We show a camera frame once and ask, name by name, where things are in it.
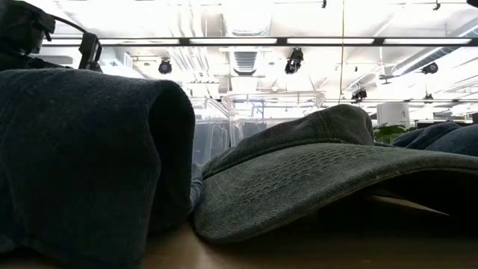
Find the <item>ceiling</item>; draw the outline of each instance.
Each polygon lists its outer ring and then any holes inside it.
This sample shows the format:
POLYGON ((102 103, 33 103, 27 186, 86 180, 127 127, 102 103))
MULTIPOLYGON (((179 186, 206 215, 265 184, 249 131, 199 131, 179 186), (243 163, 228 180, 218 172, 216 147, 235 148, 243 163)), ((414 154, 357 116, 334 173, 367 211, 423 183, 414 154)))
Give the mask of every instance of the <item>ceiling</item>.
MULTIPOLYGON (((478 25, 478 9, 465 0, 447 0, 434 10, 435 0, 29 0, 49 13, 62 16, 100 37, 222 37, 234 30, 255 31, 276 37, 450 37, 464 27, 478 25)), ((56 35, 76 35, 58 23, 56 35)), ((354 90, 367 89, 369 99, 478 99, 478 48, 460 48, 435 57, 439 71, 424 75, 412 70, 390 84, 379 75, 417 57, 425 47, 304 47, 298 73, 286 75, 290 47, 247 48, 257 52, 254 77, 239 76, 232 55, 237 49, 115 48, 104 60, 122 63, 131 56, 136 73, 150 79, 172 79, 193 96, 220 97, 227 93, 323 91, 327 99, 349 99, 354 90), (162 58, 171 58, 173 72, 161 75, 162 58)), ((72 65, 81 57, 77 48, 44 48, 42 55, 69 55, 72 65)), ((363 104, 375 110, 376 104, 363 104)), ((430 105, 435 113, 453 104, 430 105)), ((420 116, 420 106, 415 108, 420 116)))

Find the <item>green plant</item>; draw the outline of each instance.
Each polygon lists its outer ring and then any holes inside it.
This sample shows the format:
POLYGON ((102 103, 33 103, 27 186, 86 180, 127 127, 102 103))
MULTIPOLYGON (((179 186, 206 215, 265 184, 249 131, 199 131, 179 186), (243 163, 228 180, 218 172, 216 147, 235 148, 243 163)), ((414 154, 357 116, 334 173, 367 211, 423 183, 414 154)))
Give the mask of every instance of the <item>green plant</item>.
POLYGON ((375 137, 376 142, 390 144, 394 142, 395 138, 397 138, 399 135, 405 134, 406 132, 410 132, 415 129, 415 127, 407 129, 402 125, 387 126, 387 123, 384 123, 373 128, 373 136, 375 137))

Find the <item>plastic container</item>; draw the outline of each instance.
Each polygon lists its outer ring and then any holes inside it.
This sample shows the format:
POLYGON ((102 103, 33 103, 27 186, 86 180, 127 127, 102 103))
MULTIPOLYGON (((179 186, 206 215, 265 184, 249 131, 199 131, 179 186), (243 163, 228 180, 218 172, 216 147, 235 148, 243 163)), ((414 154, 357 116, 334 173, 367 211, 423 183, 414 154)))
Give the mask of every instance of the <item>plastic container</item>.
POLYGON ((229 115, 227 110, 213 99, 190 100, 196 114, 193 162, 202 167, 229 148, 229 115))
POLYGON ((231 146, 274 125, 320 110, 321 92, 232 94, 223 98, 229 110, 231 146))

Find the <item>folded cloth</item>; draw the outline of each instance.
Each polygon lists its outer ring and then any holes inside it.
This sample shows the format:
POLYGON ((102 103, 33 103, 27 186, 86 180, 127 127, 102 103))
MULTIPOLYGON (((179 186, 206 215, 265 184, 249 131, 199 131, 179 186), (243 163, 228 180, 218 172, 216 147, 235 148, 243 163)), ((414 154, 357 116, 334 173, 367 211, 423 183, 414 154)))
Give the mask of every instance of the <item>folded cloth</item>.
POLYGON ((456 123, 435 124, 402 134, 392 144, 478 157, 478 124, 466 127, 456 123))
POLYGON ((200 237, 218 244, 260 235, 369 186, 458 217, 475 219, 478 206, 478 158, 374 146, 368 114, 350 105, 242 140, 207 163, 203 179, 192 221, 200 237))
POLYGON ((138 268, 147 232, 192 209, 193 132, 191 103, 171 81, 0 72, 0 251, 138 268))

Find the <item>wooden table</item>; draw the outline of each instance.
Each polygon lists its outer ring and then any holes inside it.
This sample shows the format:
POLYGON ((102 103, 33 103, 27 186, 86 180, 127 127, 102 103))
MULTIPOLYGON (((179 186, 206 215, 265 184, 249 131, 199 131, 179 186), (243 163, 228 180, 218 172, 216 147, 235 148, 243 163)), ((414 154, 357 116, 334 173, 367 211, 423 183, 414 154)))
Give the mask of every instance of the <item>wooden table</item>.
MULTIPOLYGON (((368 200, 337 204, 233 245, 212 246, 185 224, 151 238, 143 268, 478 268, 478 236, 443 214, 368 200)), ((5 269, 61 268, 39 255, 8 256, 5 269)))

